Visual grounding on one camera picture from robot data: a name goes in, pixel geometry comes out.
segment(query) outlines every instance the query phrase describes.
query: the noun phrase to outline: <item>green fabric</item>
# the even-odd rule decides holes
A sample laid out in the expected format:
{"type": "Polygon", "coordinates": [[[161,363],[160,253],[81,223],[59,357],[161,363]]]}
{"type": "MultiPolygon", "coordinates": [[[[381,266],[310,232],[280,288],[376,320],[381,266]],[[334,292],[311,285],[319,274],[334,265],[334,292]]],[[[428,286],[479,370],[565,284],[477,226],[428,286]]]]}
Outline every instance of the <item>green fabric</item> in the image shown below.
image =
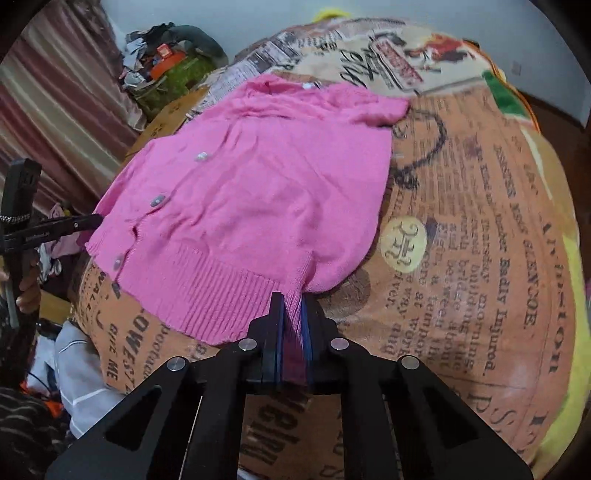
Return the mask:
{"type": "Polygon", "coordinates": [[[215,65],[206,57],[187,57],[167,70],[155,83],[138,90],[131,89],[130,92],[151,122],[160,110],[173,100],[188,94],[193,86],[214,69],[215,65]]]}
{"type": "Polygon", "coordinates": [[[502,82],[493,75],[492,72],[486,71],[482,74],[482,77],[486,81],[488,88],[491,89],[492,96],[495,98],[495,102],[499,110],[505,115],[519,115],[524,118],[529,118],[530,115],[515,94],[510,91],[502,82]]]}

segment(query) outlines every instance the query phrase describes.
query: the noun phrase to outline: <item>black metal bracket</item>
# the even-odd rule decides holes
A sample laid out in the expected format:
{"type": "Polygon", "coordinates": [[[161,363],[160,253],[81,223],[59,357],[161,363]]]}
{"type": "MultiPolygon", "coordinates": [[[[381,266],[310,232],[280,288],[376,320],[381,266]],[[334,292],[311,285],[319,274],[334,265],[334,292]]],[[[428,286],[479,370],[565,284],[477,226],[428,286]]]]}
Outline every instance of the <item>black metal bracket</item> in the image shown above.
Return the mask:
{"type": "MultiPolygon", "coordinates": [[[[205,360],[171,358],[62,454],[47,480],[236,478],[247,394],[280,392],[287,317],[274,293],[248,336],[205,360]]],[[[372,356],[302,302],[312,394],[340,394],[345,478],[531,480],[525,462],[416,357],[372,356]]]]}
{"type": "Polygon", "coordinates": [[[29,270],[27,251],[71,233],[96,229],[100,215],[52,219],[31,225],[33,200],[41,176],[41,166],[20,158],[8,168],[0,206],[0,255],[9,272],[5,285],[8,319],[0,319],[0,385],[18,388],[26,378],[34,346],[39,311],[21,312],[16,299],[19,285],[29,270]]]}

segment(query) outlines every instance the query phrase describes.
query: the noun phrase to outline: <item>white wall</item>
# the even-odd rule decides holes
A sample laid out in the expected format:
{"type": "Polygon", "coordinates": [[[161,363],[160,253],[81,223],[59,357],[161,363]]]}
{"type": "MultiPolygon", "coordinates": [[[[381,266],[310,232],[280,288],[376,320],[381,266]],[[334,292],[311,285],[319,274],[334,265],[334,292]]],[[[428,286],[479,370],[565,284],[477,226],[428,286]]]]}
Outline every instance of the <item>white wall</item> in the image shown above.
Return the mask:
{"type": "Polygon", "coordinates": [[[320,8],[354,16],[408,18],[480,42],[517,88],[586,123],[591,84],[566,43],[529,0],[102,0],[118,40],[163,22],[195,25],[232,58],[290,25],[308,23],[320,8]],[[511,73],[513,61],[521,75],[511,73]]]}

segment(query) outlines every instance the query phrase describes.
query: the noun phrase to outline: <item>white cloth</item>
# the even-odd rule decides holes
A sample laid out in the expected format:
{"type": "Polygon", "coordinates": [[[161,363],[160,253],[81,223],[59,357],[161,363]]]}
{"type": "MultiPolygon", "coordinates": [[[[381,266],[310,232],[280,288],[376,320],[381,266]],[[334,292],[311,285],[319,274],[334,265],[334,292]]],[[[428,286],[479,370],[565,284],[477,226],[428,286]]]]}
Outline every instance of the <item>white cloth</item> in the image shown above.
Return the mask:
{"type": "Polygon", "coordinates": [[[49,338],[39,336],[37,346],[35,347],[35,358],[27,377],[27,388],[31,392],[40,393],[49,396],[51,392],[47,389],[49,386],[49,369],[56,369],[55,360],[56,343],[49,338]]]}
{"type": "Polygon", "coordinates": [[[80,438],[124,395],[105,384],[92,341],[70,322],[56,339],[56,367],[61,402],[72,416],[70,430],[80,438]]]}
{"type": "Polygon", "coordinates": [[[49,277],[56,277],[61,273],[61,262],[51,257],[47,244],[38,247],[37,252],[39,253],[39,282],[45,283],[49,277]]]}

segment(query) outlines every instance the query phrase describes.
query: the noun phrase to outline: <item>striped fabric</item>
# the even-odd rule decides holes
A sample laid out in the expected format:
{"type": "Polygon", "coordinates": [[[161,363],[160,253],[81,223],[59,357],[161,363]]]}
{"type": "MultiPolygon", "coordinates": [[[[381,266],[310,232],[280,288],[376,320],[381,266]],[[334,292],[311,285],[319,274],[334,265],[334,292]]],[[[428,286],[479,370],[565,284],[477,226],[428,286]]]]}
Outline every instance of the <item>striped fabric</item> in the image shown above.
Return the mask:
{"type": "Polygon", "coordinates": [[[2,479],[43,479],[52,461],[66,449],[66,429],[42,401],[0,387],[2,479]]]}

